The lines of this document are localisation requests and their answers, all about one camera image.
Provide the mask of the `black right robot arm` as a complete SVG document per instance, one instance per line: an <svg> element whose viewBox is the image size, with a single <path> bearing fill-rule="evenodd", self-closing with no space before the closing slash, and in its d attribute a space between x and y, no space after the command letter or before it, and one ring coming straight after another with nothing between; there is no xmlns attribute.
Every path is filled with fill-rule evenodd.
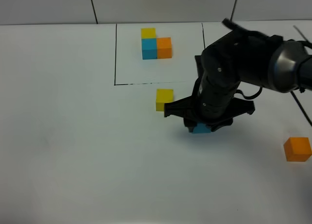
<svg viewBox="0 0 312 224"><path fill-rule="evenodd" d="M202 125L210 132L230 126L235 117L252 114L254 96L241 94L242 82L279 93L312 88L311 43L284 40L223 20L229 33L195 57L198 77L189 97L166 103L164 116L181 117L189 132Z"/></svg>

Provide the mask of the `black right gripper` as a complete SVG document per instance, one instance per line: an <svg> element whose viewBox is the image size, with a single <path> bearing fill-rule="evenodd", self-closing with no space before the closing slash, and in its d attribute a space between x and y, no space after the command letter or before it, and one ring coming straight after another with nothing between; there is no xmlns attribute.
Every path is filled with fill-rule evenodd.
<svg viewBox="0 0 312 224"><path fill-rule="evenodd" d="M239 82L225 87L210 82L196 82L192 94L186 98L164 104L164 116L183 118L184 126L193 132L197 123L204 123L210 132L233 124L233 118L253 114L253 101L234 97Z"/></svg>

